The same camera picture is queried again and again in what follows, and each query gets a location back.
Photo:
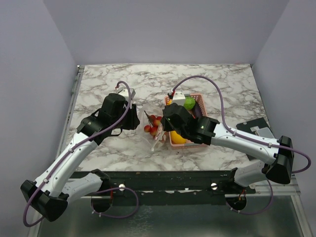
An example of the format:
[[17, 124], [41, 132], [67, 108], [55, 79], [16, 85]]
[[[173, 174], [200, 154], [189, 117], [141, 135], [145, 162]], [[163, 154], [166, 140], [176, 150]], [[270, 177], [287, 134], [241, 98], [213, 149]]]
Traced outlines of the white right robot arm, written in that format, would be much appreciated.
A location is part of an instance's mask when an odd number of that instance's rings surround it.
[[278, 184], [291, 181], [294, 154], [288, 137], [265, 138], [238, 129], [231, 130], [213, 118], [194, 118], [183, 106], [175, 103], [164, 107], [161, 124], [164, 131], [176, 131], [193, 143], [226, 147], [256, 158], [255, 163], [231, 171], [227, 188], [232, 193], [263, 180]]

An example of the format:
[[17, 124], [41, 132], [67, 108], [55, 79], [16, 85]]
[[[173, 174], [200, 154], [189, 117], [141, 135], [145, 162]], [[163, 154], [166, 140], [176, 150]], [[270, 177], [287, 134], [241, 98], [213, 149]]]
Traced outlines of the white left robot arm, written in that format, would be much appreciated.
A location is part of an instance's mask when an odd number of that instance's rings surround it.
[[112, 136], [114, 129], [123, 131], [137, 128], [140, 121], [136, 105], [131, 102], [134, 95], [134, 91], [122, 90], [106, 96], [102, 107], [81, 121], [69, 145], [53, 164], [34, 181], [23, 182], [20, 189], [27, 201], [26, 211], [32, 207], [42, 218], [53, 222], [71, 202], [87, 194], [103, 195], [106, 192], [127, 190], [124, 183], [110, 181], [110, 177], [99, 169], [73, 182], [68, 179], [104, 139]]

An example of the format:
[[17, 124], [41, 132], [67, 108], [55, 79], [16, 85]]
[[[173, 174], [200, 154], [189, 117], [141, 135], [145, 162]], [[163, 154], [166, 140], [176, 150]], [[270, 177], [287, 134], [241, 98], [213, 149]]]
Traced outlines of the clear zip top bag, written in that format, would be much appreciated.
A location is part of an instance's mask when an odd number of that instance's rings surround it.
[[165, 144], [167, 133], [162, 130], [160, 121], [162, 109], [151, 104], [144, 105], [138, 114], [140, 126], [137, 128], [140, 137], [151, 152], [158, 151]]

